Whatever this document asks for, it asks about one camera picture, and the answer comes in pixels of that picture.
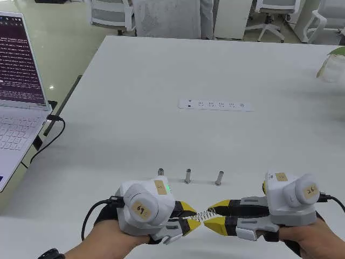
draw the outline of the black cable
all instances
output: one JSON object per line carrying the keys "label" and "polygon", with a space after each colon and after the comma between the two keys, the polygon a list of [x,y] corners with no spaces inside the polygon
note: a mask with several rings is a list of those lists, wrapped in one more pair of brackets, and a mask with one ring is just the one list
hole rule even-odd
{"label": "black cable", "polygon": [[28,169],[27,165],[24,164],[23,162],[20,162],[26,169]]}
{"label": "black cable", "polygon": [[111,196],[107,200],[102,200],[102,201],[96,202],[91,207],[91,209],[88,211],[88,213],[86,214],[86,217],[84,219],[84,222],[82,223],[82,227],[81,227],[81,240],[82,241],[84,241],[84,239],[85,239],[84,234],[85,234],[86,223],[87,223],[88,218],[90,217],[91,213],[93,212],[93,210],[102,204],[110,204],[110,203],[112,205],[115,205],[116,208],[123,208],[125,206],[125,202],[123,200],[123,197],[121,197],[121,196]]}
{"label": "black cable", "polygon": [[55,116],[55,115],[48,115],[47,120],[62,121],[62,122],[63,122],[63,128],[62,128],[62,130],[60,131],[60,133],[59,133],[55,138],[53,138],[52,141],[50,141],[44,148],[40,149],[40,150],[31,158],[30,163],[32,163],[32,160],[33,160],[39,153],[41,153],[43,150],[45,150],[47,147],[49,147],[51,143],[53,143],[58,137],[60,137],[61,134],[62,134],[62,133],[64,132],[64,130],[65,130],[66,122],[63,120],[63,118],[61,118],[61,117],[59,117],[59,116]]}
{"label": "black cable", "polygon": [[325,193],[320,193],[320,198],[318,200],[318,202],[328,202],[329,200],[334,200],[336,203],[339,204],[339,206],[343,209],[343,211],[345,212],[345,206],[344,204],[338,200],[336,197],[325,194]]}
{"label": "black cable", "polygon": [[108,200],[103,200],[103,201],[99,201],[99,202],[96,202],[92,207],[91,209],[88,211],[88,213],[86,214],[86,217],[84,219],[84,222],[82,223],[82,228],[81,228],[81,240],[84,241],[84,233],[85,233],[85,227],[86,227],[86,223],[88,221],[88,218],[90,217],[91,213],[93,212],[93,210],[102,205],[102,204],[109,204],[111,203],[111,201],[108,199]]}
{"label": "black cable", "polygon": [[340,200],[338,200],[336,197],[333,197],[333,196],[330,196],[329,199],[334,200],[336,203],[338,203],[340,205],[340,207],[343,209],[343,211],[345,212],[345,206],[344,206],[344,204],[341,203]]}

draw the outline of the human hand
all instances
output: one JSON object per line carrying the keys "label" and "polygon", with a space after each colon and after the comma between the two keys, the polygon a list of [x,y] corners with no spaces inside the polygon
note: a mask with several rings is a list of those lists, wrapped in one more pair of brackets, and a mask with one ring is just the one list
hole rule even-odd
{"label": "human hand", "polygon": [[123,259],[135,247],[148,243],[149,236],[129,236],[116,220],[97,223],[85,240],[65,254],[66,259]]}
{"label": "human hand", "polygon": [[345,242],[320,219],[308,226],[280,228],[279,238],[297,242],[303,259],[345,258]]}

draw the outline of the laptop keyboard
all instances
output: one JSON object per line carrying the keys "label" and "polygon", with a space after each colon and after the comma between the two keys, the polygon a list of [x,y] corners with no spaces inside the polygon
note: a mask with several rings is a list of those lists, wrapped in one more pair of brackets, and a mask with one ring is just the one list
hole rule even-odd
{"label": "laptop keyboard", "polygon": [[35,133],[40,118],[11,118],[0,114],[0,149],[21,150]]}

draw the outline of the handwritten number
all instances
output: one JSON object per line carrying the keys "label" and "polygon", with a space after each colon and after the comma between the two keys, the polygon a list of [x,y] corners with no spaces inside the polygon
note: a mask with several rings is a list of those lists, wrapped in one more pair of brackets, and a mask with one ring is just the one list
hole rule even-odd
{"label": "handwritten number", "polygon": [[141,210],[140,215],[142,215],[142,214],[144,213],[144,211],[145,211],[145,209],[142,208],[141,206],[138,206],[138,207],[137,207],[137,210]]}

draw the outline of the black glove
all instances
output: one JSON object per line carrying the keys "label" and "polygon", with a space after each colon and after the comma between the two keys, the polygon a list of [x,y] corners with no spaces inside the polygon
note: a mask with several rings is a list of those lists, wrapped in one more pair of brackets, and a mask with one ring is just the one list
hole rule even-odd
{"label": "black glove", "polygon": [[[104,220],[118,220],[118,210],[117,205],[115,203],[107,204],[104,208],[102,208],[100,214],[98,215],[94,226]],[[148,244],[159,244],[162,242],[162,239],[154,241],[150,236],[150,242]]]}

